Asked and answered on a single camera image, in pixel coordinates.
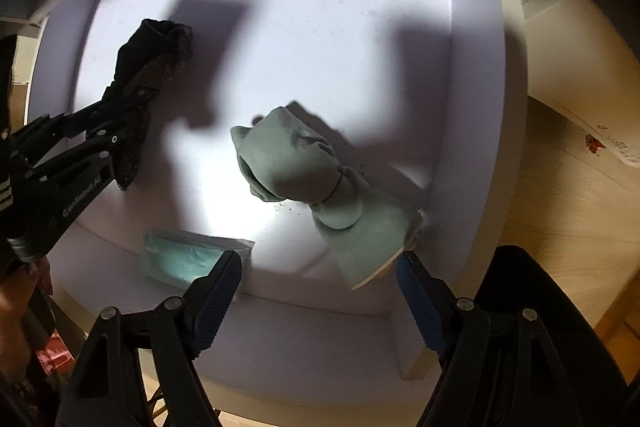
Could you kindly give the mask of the person's left hand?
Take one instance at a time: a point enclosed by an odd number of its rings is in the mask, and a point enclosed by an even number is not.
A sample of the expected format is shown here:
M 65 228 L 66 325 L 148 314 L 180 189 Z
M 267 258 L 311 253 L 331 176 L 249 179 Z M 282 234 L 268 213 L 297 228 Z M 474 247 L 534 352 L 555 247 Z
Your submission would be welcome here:
M 47 295 L 53 291 L 50 263 L 46 257 L 24 265 L 1 283 L 0 369 L 9 384 L 24 381 L 32 356 L 22 320 L 36 288 Z

